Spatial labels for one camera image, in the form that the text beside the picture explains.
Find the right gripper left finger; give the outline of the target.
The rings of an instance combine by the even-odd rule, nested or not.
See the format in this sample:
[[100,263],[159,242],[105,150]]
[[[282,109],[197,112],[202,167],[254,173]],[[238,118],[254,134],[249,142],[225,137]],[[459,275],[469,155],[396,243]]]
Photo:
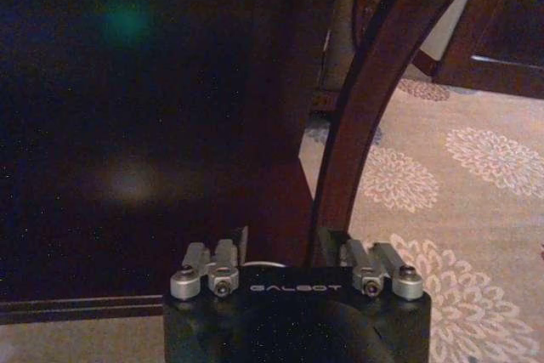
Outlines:
[[191,242],[182,266],[170,278],[170,295],[183,301],[196,297],[204,277],[207,288],[218,298],[228,297],[237,290],[240,267],[247,257],[248,232],[247,225],[237,229],[234,238],[219,240],[214,252],[204,242]]

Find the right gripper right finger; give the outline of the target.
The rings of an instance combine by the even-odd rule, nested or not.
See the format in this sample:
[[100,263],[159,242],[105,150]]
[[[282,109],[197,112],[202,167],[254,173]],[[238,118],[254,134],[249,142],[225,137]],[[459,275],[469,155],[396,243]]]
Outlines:
[[352,286],[368,298],[380,295],[387,279],[391,280],[393,294],[404,300],[417,300],[423,295],[417,269],[405,263],[388,242],[376,241],[365,247],[345,232],[324,230],[321,249],[327,265],[351,269]]

